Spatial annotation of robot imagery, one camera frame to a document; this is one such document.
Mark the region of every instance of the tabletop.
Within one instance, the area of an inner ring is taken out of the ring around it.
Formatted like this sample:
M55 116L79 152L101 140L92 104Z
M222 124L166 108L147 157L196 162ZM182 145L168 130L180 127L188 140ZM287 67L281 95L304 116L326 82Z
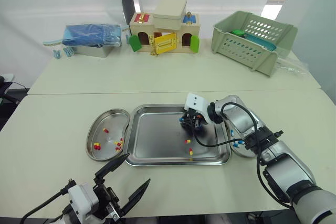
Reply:
M291 52L290 58L297 59ZM272 77L211 51L203 39L197 54L133 52L124 43L106 58L74 55L52 59L29 94L202 92L318 89L311 74L277 69Z
M208 101L229 94L243 102L312 170L318 186L336 193L335 106L315 90L198 92ZM132 112L141 104L184 103L186 93L29 95L0 131L0 216L21 217L62 188L69 178L93 185L97 162L85 151L88 131L102 112ZM148 178L143 198L128 217L214 214L282 207L261 187L256 160L234 153L221 166L134 167L106 176L125 204ZM68 204L57 199L35 217L55 217Z

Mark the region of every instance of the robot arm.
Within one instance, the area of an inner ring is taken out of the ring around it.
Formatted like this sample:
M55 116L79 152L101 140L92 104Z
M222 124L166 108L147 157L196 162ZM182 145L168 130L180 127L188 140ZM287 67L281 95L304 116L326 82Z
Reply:
M69 188L70 204L62 211L62 215L52 223L57 224L101 224L106 217L113 219L113 223L126 215L139 202L145 193L150 179L141 185L130 197L126 205L121 208L118 197L111 187L106 188L104 177L117 169L129 156L124 154L111 160L95 173L95 186L89 184L74 185Z
M235 130L245 141L246 149L259 155L260 164L266 166L263 175L276 197L282 203L291 203L302 224L336 223L336 195L318 187L311 170L283 141L278 140L282 131L273 133L248 109L257 125L255 132L250 115L239 105L246 108L236 95L208 103L190 93L184 109L186 116L190 120L198 120L198 124L225 121L230 129Z

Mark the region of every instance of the rectangular metal tray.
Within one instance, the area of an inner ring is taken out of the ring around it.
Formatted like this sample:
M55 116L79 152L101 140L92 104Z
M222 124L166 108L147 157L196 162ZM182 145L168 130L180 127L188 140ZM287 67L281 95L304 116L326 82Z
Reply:
M203 147L180 125L182 104L146 104L137 107L127 130L124 153L134 166L149 165L221 165L230 158L228 144ZM206 137L198 137L205 144L228 140L221 124L204 125Z

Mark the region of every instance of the green lid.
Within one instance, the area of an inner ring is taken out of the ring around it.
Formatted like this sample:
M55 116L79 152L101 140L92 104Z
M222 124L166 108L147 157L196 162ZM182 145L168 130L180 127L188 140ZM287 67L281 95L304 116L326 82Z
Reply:
M237 35L237 36L239 36L239 37L242 37L242 36L244 36L244 34L245 34L244 31L239 30L239 29L235 29L235 30L233 30L231 33L234 34L234 35Z

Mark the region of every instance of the black cable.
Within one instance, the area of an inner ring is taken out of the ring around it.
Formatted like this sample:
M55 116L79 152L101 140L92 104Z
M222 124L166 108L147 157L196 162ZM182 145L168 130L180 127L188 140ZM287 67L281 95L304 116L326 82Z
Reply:
M57 220L59 220L60 218L62 218L63 214L61 214L60 216L57 216L55 219L52 219L49 223L53 223Z
M265 185L264 181L262 180L261 178L261 174L260 174L260 156L261 156L261 146L260 146L260 139L258 137L258 126L257 126L257 122L256 122L256 119L254 118L254 116L251 114L251 112L245 108L244 106L238 104L238 103L235 103L235 102L227 102L225 103L222 108L221 108L221 116L222 117L225 117L225 114L224 114L224 107L227 106L227 105L234 105L234 106L237 106L239 108L241 108L242 110L244 110L248 115L249 117L251 118L252 122L253 122L253 126L254 126L254 132L255 132L255 138L257 140L257 146L258 146L258 154L257 154L257 176L258 176L258 179L259 179L259 182L261 183L262 187L265 189L265 191L272 197L272 199L274 199L277 203L279 203L280 205L284 206L284 207L287 207L291 210L294 210L292 206L289 206L285 203L283 203L282 201L280 201L268 188L267 186Z
M15 81L11 81L12 83L15 83L15 84L18 84L18 85L20 85L20 86L22 86L22 87L24 87L25 88L25 90L26 90L26 92L28 93L28 89L24 86L24 85L22 85L22 84L20 84L20 83L18 83L18 82L15 82Z
M277 214L275 214L275 215L271 215L271 216L269 216L269 218L272 218L272 217L274 217L274 216L277 216L277 215L279 215L279 214L281 214L281 213L282 213L282 211L279 212L279 213L277 213Z
M44 222L42 222L42 224L46 223L49 219L46 219Z
M222 143L219 143L219 144L203 144L199 139L198 137L196 136L196 133L195 133L195 130L194 130L194 125L192 123L192 120L190 119L190 124L191 124L191 131L196 139L196 141L201 145L201 146L204 146L204 147L217 147L217 146L220 146L220 145L223 145L223 144L228 144L228 143L231 143L231 142L235 142L235 141L239 141L241 139L232 139L232 140L229 140L229 141L225 141L225 142L222 142Z
M43 202L41 205L39 205L38 207L34 208L32 211L29 211L28 213L26 213L20 221L20 224L23 224L25 222L25 220L32 215L33 213L37 212L38 210L40 210L41 208L45 207L46 205L48 205L50 202L52 202L53 200L55 200L56 198L58 198L59 196L62 195L62 191L59 191L58 193L56 193L55 195L53 195L50 199L46 200L45 202Z

